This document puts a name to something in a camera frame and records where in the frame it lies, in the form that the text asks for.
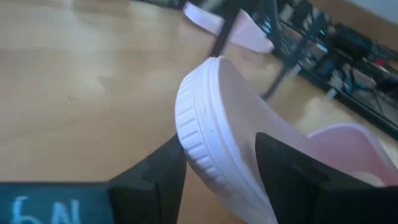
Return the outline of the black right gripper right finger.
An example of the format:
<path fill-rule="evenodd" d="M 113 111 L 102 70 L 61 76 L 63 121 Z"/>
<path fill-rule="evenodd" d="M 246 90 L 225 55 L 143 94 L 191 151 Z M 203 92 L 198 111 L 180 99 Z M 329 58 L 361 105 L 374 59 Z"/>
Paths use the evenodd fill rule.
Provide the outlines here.
<path fill-rule="evenodd" d="M 397 224 L 397 187 L 367 184 L 265 133 L 255 152 L 278 223 Z"/>

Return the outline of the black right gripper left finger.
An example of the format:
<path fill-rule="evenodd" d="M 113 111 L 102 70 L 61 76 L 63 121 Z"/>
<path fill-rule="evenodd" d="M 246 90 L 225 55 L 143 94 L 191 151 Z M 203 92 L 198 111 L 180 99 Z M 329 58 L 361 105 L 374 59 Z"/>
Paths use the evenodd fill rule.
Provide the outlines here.
<path fill-rule="evenodd" d="M 1 182 L 1 224 L 176 223 L 187 162 L 178 137 L 103 182 Z"/>

